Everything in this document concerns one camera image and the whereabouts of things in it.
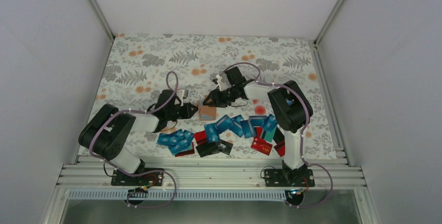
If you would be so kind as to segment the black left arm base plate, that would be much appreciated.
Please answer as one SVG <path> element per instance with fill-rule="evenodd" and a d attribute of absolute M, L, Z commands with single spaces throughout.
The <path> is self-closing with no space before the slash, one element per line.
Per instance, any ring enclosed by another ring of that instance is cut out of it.
<path fill-rule="evenodd" d="M 148 175 L 138 177 L 128 176 L 119 170 L 115 170 L 112 175 L 112 186 L 161 186 L 163 183 L 164 172 L 157 171 Z"/>

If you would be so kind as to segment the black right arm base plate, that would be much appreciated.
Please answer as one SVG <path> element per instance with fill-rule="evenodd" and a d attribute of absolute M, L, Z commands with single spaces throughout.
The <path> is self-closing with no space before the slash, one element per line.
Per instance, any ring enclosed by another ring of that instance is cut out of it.
<path fill-rule="evenodd" d="M 267 187 L 314 187 L 315 180 L 311 169 L 284 172 L 282 169 L 264 169 L 264 182 Z"/>

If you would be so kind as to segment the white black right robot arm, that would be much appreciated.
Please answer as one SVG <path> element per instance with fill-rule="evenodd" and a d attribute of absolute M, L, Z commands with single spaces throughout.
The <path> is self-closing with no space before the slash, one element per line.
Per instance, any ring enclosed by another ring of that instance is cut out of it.
<path fill-rule="evenodd" d="M 224 73 L 230 87 L 222 89 L 220 78 L 214 79 L 218 88 L 209 92 L 202 105 L 225 108 L 239 98 L 269 102 L 278 125 L 284 131 L 286 150 L 282 161 L 282 178 L 285 184 L 295 186 L 308 171 L 303 157 L 302 135 L 313 115 L 309 101 L 293 80 L 282 84 L 262 82 L 259 77 L 247 80 L 235 66 Z"/>

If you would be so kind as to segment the black VIP card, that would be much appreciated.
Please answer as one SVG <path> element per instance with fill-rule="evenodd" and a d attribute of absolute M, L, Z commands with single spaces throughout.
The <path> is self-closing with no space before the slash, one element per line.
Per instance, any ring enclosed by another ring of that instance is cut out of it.
<path fill-rule="evenodd" d="M 224 140 L 218 141 L 218 150 L 226 155 L 230 155 L 233 148 L 233 144 Z"/>

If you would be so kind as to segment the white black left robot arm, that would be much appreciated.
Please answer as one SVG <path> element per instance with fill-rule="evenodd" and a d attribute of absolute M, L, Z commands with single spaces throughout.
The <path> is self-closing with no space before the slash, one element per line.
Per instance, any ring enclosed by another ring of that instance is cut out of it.
<path fill-rule="evenodd" d="M 144 161 L 125 147 L 130 132 L 159 133 L 170 121 L 190 119 L 198 107 L 184 102 L 175 90 L 163 90 L 146 110 L 120 110 L 105 104 L 80 132 L 78 143 L 91 156 L 104 159 L 124 173 L 133 185 L 145 178 Z"/>

